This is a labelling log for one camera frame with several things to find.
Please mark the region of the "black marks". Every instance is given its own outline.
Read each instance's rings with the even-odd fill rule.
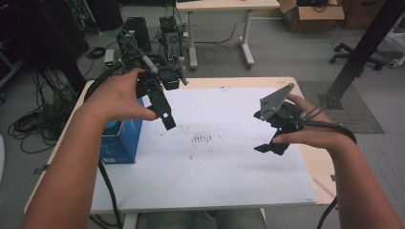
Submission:
[[[210,134],[201,133],[196,133],[193,138],[191,138],[191,142],[210,142],[211,140],[212,136]]]

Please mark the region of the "right hand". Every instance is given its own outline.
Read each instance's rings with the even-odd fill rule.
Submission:
[[[155,120],[157,115],[137,100],[136,87],[141,72],[141,69],[134,69],[107,79],[83,103],[80,110],[105,124],[113,120]]]
[[[295,94],[289,94],[288,100],[293,102],[305,113],[309,113],[315,108],[315,106],[307,102],[307,100]],[[317,114],[318,112],[319,110],[316,109],[311,114],[309,114],[309,116]],[[322,112],[311,120],[332,123],[330,118],[328,118],[328,116]],[[336,147],[339,147],[339,145],[343,143],[342,141],[347,140],[351,141],[347,136],[340,134],[334,130],[305,126],[303,130],[298,132],[278,135],[274,137],[273,142],[283,144],[300,143],[307,144],[316,148],[333,150]]]

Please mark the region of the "office chair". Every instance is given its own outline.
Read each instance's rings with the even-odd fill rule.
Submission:
[[[340,43],[338,46],[336,46],[334,48],[334,50],[336,52],[339,52],[342,49],[345,50],[348,53],[335,54],[330,60],[331,64],[334,64],[334,62],[336,62],[336,59],[338,59],[338,58],[349,58],[351,56],[352,52],[354,51],[354,49],[352,49],[351,47],[349,47],[348,45],[346,45],[344,43]],[[367,61],[369,61],[370,63],[375,64],[374,69],[376,71],[380,71],[382,69],[382,67],[386,65],[386,63],[384,61],[378,60],[378,59],[375,59],[375,58],[372,58],[372,57],[370,57]]]

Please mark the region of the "forearm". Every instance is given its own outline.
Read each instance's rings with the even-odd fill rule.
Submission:
[[[85,228],[96,182],[103,121],[78,110],[36,190],[23,228]]]
[[[359,148],[349,139],[329,150],[341,228],[403,228]]]

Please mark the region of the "table leg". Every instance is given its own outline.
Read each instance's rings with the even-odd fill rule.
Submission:
[[[192,24],[192,11],[188,12],[188,38],[189,38],[189,45],[188,51],[190,56],[190,68],[192,70],[197,69],[197,54],[196,54],[196,44],[194,43],[194,32],[193,32],[193,24]]]
[[[138,213],[127,213],[125,214],[123,229],[136,229],[137,223],[138,223]]]
[[[240,37],[242,49],[244,50],[248,68],[254,65],[252,53],[250,52],[250,48],[247,45],[247,37],[249,35],[251,17],[252,17],[252,10],[248,10],[246,13],[244,36]]]

